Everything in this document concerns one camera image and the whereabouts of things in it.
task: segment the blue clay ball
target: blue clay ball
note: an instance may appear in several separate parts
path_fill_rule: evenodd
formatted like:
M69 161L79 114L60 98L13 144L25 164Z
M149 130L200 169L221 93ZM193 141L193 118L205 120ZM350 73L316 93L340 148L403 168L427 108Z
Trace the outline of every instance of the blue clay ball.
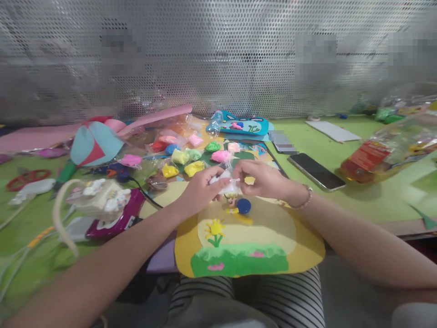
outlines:
M237 208L240 214L247 214L250 212L252 204L245 198L239 199L237 201Z
M173 152L174 152L175 149L177 149L177 150L181 150L181 149L180 149L177 145L175 145L175 144L168 145L167 148L165 148L165 153L166 153L168 156L171 156L171 155L173 154Z

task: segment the scissors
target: scissors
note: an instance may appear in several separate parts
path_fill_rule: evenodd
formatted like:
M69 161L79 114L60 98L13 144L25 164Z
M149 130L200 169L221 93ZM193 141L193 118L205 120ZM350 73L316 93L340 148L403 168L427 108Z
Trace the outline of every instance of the scissors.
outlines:
M25 185L31 182L44 180L50 174L51 171L47 169L26 172L9 181L9 183L6 185L6 189L9 191L20 191Z

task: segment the bottle label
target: bottle label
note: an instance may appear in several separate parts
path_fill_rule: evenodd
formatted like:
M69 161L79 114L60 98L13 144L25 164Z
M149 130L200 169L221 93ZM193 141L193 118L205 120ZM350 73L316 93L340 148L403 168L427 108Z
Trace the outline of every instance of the bottle label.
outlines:
M385 145L374 141L366 141L353 153L351 161L362 169L371 171L376 165L381 164L390 153L390 149Z

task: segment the yellow clay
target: yellow clay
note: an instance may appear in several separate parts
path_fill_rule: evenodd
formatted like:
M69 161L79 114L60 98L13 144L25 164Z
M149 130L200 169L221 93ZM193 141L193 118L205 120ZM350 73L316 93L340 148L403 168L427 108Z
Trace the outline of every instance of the yellow clay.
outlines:
M185 165L186 162L190 159L190 155L186 152L175 149L172 154L172 162L179 163Z
M175 168L174 166L164 164L163 176L165 176L166 178L171 178L178 174L179 174L179 170L177 168Z
M205 169L205 163L202 161L192 162L185 166L185 173L191 178L196 172L202 171Z

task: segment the perforated metal wall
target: perforated metal wall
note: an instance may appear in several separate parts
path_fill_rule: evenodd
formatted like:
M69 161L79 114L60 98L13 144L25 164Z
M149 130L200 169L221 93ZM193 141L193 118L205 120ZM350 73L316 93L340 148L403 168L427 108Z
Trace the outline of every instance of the perforated metal wall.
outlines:
M435 80L436 0L2 0L0 119L135 118L192 103L344 112Z

